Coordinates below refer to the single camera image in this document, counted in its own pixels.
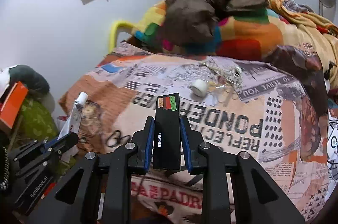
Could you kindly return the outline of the white squeezed tube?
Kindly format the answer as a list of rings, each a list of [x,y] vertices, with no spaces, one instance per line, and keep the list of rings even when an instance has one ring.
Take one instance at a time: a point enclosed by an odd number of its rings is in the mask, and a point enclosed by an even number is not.
[[[63,125],[58,140],[69,133],[78,134],[81,124],[81,119],[83,116],[83,109],[85,107],[85,103],[88,99],[88,95],[85,92],[81,92],[78,98],[73,103],[73,108],[70,116],[67,118],[65,124]]]

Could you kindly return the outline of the black trainer card box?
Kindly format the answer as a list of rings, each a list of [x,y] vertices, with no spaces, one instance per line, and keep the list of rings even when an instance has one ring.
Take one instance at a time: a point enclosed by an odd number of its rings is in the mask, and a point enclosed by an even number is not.
[[[180,170],[180,145],[179,93],[158,96],[155,107],[153,169]]]

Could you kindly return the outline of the green leaf pattern bag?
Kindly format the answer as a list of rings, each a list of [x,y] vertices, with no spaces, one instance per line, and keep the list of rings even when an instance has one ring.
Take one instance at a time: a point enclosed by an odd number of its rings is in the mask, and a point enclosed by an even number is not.
[[[18,118],[21,120],[14,137],[13,148],[18,148],[31,141],[52,140],[59,131],[50,112],[33,97],[25,98]]]

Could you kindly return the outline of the white tape roll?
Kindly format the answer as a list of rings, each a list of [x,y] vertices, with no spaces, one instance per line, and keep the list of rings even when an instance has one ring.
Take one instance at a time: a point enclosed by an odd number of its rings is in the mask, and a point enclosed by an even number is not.
[[[204,98],[208,93],[209,84],[202,79],[197,79],[191,84],[190,88],[194,95]]]

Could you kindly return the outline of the printed newspaper pattern blanket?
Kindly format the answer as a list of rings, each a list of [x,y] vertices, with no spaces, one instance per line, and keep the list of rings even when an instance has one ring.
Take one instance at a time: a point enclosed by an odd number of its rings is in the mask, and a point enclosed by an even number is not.
[[[190,86],[209,84],[204,98]],[[70,113],[88,95],[78,148],[112,152],[155,114],[158,96],[180,95],[180,114],[220,150],[251,154],[311,221],[328,195],[328,114],[318,116],[303,85],[267,62],[153,54],[122,44],[60,98]]]

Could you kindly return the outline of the orange box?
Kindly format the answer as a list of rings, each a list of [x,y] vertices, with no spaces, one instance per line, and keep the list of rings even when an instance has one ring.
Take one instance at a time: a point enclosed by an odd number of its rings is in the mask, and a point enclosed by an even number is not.
[[[1,130],[3,132],[10,133],[27,94],[27,87],[20,81],[11,88],[4,103],[1,104]]]

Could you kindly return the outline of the brown olive jacket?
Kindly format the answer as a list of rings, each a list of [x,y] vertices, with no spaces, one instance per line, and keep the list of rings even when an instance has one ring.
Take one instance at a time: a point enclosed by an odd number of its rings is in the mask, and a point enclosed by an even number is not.
[[[266,8],[268,0],[165,0],[160,36],[177,46],[206,44],[214,39],[218,22],[236,13]]]

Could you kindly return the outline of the dark brown cloth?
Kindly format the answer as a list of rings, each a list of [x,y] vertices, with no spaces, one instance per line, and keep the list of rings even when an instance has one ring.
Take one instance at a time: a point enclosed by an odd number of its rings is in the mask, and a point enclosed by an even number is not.
[[[309,96],[317,115],[323,116],[327,113],[327,89],[318,56],[309,56],[297,47],[286,45],[277,46],[263,58],[263,61],[297,78]]]

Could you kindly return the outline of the colourful patchwork blanket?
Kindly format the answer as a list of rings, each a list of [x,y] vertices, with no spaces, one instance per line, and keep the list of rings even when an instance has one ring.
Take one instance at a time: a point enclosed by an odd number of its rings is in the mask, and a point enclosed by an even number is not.
[[[204,54],[261,60],[278,46],[294,46],[306,56],[317,56],[328,80],[337,79],[337,26],[328,19],[301,8],[292,0],[268,0],[257,12],[227,17],[217,23],[210,42],[182,44],[183,34],[175,32],[173,41],[161,38],[166,4],[149,8],[132,27],[132,35],[145,44],[159,45],[165,53]]]

